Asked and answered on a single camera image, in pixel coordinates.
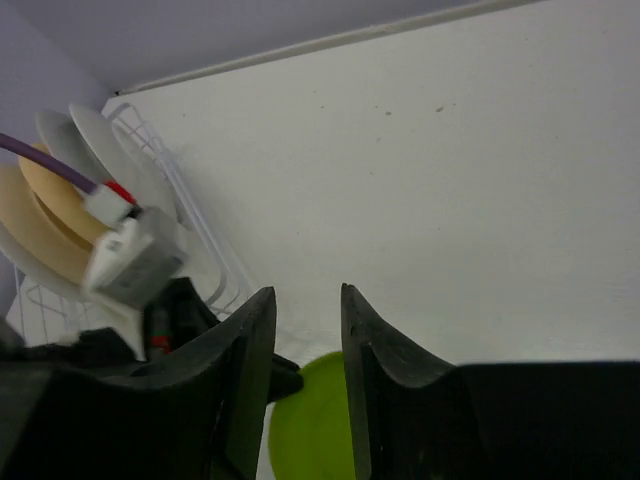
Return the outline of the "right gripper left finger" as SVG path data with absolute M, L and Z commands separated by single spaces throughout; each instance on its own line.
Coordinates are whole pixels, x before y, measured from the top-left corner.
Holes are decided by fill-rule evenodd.
M 107 375 L 1 367 L 5 479 L 252 479 L 275 344 L 276 295 L 256 292 L 176 351 Z

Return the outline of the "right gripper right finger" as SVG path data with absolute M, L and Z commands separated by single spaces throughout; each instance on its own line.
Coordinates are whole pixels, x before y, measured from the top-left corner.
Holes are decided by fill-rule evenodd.
M 341 288 L 360 479 L 635 479 L 635 361 L 453 365 Z

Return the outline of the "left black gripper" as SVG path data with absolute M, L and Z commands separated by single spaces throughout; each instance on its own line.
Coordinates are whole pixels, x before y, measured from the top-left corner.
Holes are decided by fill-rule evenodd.
M 148 357 L 171 353 L 220 324 L 196 293 L 192 282 L 178 278 L 147 305 L 142 315 L 142 339 Z M 87 330 L 69 340 L 28 347 L 6 321 L 1 322 L 1 360 L 57 362 L 81 369 L 140 366 L 132 347 L 112 327 Z M 291 396 L 304 386 L 300 367 L 277 354 L 272 356 L 268 401 Z

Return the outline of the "lime green plate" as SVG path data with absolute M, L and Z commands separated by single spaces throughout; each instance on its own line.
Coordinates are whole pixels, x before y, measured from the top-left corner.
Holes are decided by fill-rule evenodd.
M 277 480 L 356 477 L 344 356 L 323 355 L 300 370 L 299 392 L 275 403 L 268 450 Z

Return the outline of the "yellow plate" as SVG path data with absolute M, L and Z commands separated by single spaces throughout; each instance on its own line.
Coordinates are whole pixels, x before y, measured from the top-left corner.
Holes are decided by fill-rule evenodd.
M 20 156 L 19 168 L 47 220 L 76 245 L 90 250 L 109 228 L 86 212 L 74 186 L 37 163 Z

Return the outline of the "green rim lettered plate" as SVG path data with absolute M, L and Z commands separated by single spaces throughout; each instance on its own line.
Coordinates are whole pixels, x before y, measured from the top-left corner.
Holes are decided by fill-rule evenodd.
M 120 125 L 99 112 L 78 104 L 71 117 L 99 162 L 142 207 L 157 207 L 177 220 L 172 191 L 161 169 Z

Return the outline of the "beige patterned plate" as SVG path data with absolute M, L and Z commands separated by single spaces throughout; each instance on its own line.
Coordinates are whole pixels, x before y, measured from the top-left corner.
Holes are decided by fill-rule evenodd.
M 47 218 L 17 166 L 1 166 L 1 224 L 40 264 L 82 283 L 89 252 Z

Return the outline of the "red teal flower plate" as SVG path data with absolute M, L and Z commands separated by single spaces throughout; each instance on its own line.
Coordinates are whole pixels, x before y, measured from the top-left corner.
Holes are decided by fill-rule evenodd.
M 94 183 L 110 179 L 70 116 L 42 110 L 35 114 L 36 128 L 49 153 Z

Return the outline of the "green red striped plate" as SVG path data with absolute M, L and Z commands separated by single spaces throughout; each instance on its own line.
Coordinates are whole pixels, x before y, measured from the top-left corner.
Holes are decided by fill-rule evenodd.
M 80 287 L 44 265 L 10 234 L 4 225 L 1 231 L 1 251 L 25 276 L 68 300 L 84 300 Z

